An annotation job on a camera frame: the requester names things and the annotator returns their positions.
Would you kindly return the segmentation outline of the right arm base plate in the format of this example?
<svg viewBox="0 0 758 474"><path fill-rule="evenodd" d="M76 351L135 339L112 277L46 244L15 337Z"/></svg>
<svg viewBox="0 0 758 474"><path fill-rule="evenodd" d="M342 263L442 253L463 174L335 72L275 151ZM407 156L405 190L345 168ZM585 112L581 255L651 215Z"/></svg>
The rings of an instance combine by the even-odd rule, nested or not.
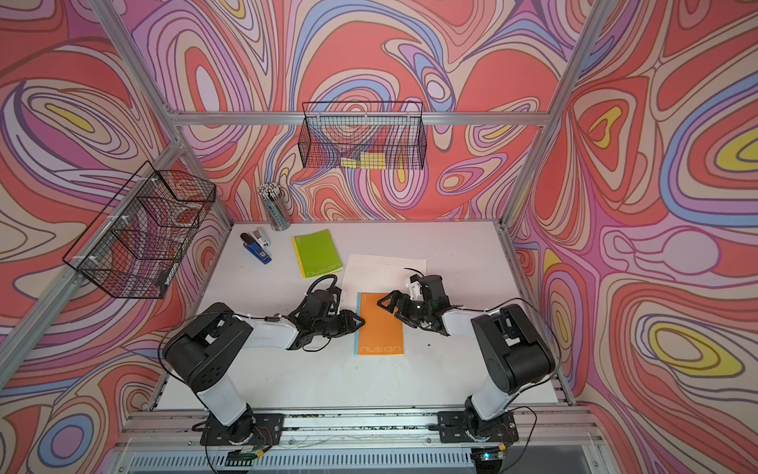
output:
<svg viewBox="0 0 758 474"><path fill-rule="evenodd" d="M510 446L519 441L513 414L506 412L493 420L484 421L471 410L443 411L436 414L436 422L428 429L439 434L443 444L463 442L496 442Z"/></svg>

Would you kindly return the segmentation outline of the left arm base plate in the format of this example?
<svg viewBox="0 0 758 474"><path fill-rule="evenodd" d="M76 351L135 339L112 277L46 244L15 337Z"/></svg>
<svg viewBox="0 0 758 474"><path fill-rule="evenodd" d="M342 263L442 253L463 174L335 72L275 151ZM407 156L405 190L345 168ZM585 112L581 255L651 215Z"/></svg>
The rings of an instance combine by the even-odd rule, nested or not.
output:
<svg viewBox="0 0 758 474"><path fill-rule="evenodd" d="M201 431L202 446L277 446L283 432L284 414L243 414L231 426L213 415Z"/></svg>

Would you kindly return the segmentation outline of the orange cover notebook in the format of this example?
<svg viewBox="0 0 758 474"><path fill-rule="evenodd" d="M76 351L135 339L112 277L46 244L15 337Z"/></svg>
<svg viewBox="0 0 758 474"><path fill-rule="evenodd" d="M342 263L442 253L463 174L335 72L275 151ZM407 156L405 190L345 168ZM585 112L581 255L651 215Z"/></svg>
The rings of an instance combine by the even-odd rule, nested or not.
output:
<svg viewBox="0 0 758 474"><path fill-rule="evenodd" d="M403 323L378 305L379 293L363 292L357 296L357 315L365 324L355 339L357 356L402 356L404 349Z"/></svg>

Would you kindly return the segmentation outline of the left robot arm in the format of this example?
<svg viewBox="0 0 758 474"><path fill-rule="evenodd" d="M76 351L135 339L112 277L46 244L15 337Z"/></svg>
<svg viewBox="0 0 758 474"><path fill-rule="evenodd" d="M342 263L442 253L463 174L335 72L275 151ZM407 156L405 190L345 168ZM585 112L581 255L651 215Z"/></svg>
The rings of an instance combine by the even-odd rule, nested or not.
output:
<svg viewBox="0 0 758 474"><path fill-rule="evenodd" d="M217 302L195 316L159 351L162 367L189 387L209 412L205 443L246 444L260 438L276 440L256 420L227 375L244 349L304 350L320 337L326 341L358 332L365 320L341 308L341 289L335 275L317 278L300 304L284 315L251 316Z"/></svg>

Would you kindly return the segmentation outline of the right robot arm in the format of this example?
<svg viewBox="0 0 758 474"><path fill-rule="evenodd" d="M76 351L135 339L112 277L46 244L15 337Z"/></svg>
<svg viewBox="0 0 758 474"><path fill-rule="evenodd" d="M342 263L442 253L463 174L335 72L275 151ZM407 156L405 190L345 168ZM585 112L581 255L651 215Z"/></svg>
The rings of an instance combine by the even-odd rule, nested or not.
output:
<svg viewBox="0 0 758 474"><path fill-rule="evenodd" d="M525 391L550 380L558 358L543 332L527 313L528 301L514 297L490 309L477 310L450 302L443 278L412 275L407 290L393 290L377 306L405 325L443 337L477 342L487 378L459 412L440 412L431 427L444 444L515 442L517 431L509 411Z"/></svg>

